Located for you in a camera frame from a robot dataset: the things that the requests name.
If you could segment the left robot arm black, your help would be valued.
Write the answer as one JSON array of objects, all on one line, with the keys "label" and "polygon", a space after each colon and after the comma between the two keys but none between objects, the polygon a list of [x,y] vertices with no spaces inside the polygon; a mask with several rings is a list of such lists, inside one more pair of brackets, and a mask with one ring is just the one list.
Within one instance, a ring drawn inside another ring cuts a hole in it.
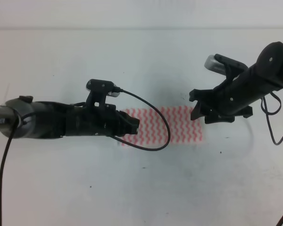
[{"label": "left robot arm black", "polygon": [[0,105],[0,132],[6,137],[13,128],[14,138],[123,137],[137,134],[139,124],[139,119],[104,102],[69,105],[20,96]]}]

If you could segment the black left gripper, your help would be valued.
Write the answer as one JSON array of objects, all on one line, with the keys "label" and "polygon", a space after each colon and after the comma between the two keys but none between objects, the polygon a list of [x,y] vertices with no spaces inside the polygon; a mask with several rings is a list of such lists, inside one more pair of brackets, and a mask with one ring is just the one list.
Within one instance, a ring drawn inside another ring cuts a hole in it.
[{"label": "black left gripper", "polygon": [[61,136],[124,136],[136,135],[140,120],[132,118],[115,105],[97,107],[66,105],[62,113]]}]

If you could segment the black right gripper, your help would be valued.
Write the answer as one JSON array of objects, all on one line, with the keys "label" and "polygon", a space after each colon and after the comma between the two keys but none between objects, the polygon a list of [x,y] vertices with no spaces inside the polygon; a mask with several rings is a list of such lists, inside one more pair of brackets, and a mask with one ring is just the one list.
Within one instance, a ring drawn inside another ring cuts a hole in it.
[{"label": "black right gripper", "polygon": [[206,124],[235,121],[235,117],[253,115],[254,79],[239,77],[231,84],[214,89],[193,89],[189,101],[197,101],[191,112],[191,121],[204,117]]}]

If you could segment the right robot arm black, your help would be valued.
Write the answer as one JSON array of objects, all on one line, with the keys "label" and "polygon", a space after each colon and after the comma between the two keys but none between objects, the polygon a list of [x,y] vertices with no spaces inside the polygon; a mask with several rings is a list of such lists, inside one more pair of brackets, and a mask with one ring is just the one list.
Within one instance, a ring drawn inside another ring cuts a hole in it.
[{"label": "right robot arm black", "polygon": [[249,118],[250,104],[283,89],[283,43],[279,41],[267,45],[251,67],[220,54],[208,56],[204,66],[225,80],[213,89],[189,93],[189,100],[196,102],[192,121],[203,117],[206,124],[232,123],[239,116]]}]

